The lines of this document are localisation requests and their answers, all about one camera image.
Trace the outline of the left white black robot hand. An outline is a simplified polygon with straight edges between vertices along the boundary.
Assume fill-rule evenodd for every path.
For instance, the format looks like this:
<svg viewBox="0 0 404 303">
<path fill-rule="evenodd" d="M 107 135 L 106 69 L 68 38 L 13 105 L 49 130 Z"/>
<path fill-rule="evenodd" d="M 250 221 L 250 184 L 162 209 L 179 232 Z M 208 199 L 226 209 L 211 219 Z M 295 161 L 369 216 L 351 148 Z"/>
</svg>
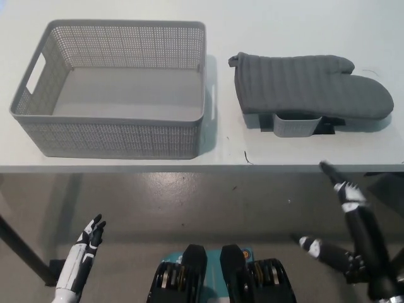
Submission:
<svg viewBox="0 0 404 303">
<path fill-rule="evenodd" d="M 106 221 L 98 214 L 83 229 L 75 244 L 71 247 L 56 284 L 52 302 L 79 302 L 88 280 Z"/>
</svg>

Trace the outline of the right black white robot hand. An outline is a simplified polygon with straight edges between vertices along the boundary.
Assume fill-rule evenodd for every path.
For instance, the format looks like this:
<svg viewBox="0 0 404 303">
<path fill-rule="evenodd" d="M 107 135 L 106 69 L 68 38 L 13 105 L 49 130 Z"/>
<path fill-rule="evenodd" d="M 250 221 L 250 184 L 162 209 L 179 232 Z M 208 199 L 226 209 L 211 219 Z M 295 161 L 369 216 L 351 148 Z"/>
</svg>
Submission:
<svg viewBox="0 0 404 303">
<path fill-rule="evenodd" d="M 403 265 L 390 258 L 375 214 L 359 185 L 328 162 L 321 161 L 319 167 L 338 196 L 354 251 L 304 234 L 292 234 L 291 238 L 312 258 L 341 273 L 347 284 L 367 284 L 372 302 L 403 302 L 399 274 Z"/>
</svg>

